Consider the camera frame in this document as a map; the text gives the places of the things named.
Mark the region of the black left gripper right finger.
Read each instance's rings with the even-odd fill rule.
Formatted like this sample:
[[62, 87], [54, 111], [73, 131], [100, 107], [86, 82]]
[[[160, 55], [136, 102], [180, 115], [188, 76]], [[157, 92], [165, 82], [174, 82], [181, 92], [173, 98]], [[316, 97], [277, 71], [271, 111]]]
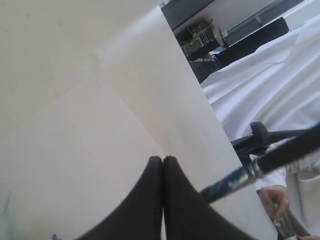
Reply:
[[163, 161], [164, 224], [168, 240], [276, 240], [273, 227], [255, 191], [208, 204], [183, 172], [178, 160]]

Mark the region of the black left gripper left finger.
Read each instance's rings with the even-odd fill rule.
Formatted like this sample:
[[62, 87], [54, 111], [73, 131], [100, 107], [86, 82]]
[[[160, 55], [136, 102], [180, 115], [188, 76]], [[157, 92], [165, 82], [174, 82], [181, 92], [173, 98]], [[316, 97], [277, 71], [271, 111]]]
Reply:
[[127, 197], [80, 240], [160, 240], [163, 162], [151, 156]]

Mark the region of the operator hand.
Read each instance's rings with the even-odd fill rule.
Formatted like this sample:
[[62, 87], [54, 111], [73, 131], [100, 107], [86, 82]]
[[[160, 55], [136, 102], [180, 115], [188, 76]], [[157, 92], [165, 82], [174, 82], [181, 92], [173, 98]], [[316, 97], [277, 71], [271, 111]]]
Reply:
[[[257, 189], [259, 197], [272, 220], [280, 221], [281, 216], [290, 211], [290, 196], [282, 185], [264, 186]], [[293, 206], [293, 216], [303, 222], [308, 234], [300, 235], [300, 240], [320, 238], [320, 186], [303, 187], [299, 193], [300, 207]]]

